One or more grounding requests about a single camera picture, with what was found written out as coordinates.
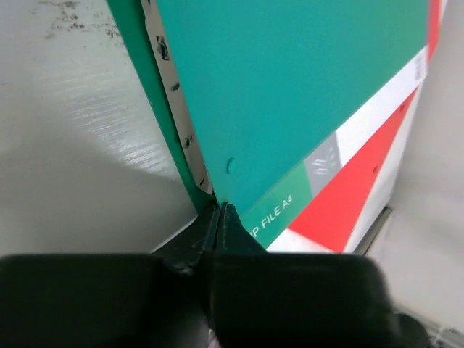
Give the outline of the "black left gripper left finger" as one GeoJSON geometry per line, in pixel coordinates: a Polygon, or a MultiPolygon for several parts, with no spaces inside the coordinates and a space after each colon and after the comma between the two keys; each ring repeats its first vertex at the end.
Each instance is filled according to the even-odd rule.
{"type": "Polygon", "coordinates": [[[207,347],[199,263],[209,204],[152,253],[16,254],[1,259],[3,347],[207,347]]]}

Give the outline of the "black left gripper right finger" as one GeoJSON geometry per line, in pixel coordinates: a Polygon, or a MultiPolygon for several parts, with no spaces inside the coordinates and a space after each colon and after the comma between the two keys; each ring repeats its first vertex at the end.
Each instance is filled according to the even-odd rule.
{"type": "Polygon", "coordinates": [[[222,347],[426,347],[397,312],[383,273],[356,254],[269,253],[221,209],[209,314],[222,347]]]}

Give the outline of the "red file folder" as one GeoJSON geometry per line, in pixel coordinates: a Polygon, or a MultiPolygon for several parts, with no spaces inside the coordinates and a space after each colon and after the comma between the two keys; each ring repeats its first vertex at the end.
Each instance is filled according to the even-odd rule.
{"type": "Polygon", "coordinates": [[[353,252],[392,195],[443,1],[315,1],[301,39],[312,137],[241,217],[270,251],[353,252]]]}

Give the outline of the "green clip file folder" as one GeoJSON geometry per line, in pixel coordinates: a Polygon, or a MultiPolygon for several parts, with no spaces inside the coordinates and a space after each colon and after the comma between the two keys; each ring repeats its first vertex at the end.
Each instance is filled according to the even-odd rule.
{"type": "Polygon", "coordinates": [[[211,195],[241,220],[299,164],[314,2],[109,2],[196,208],[211,195]]]}

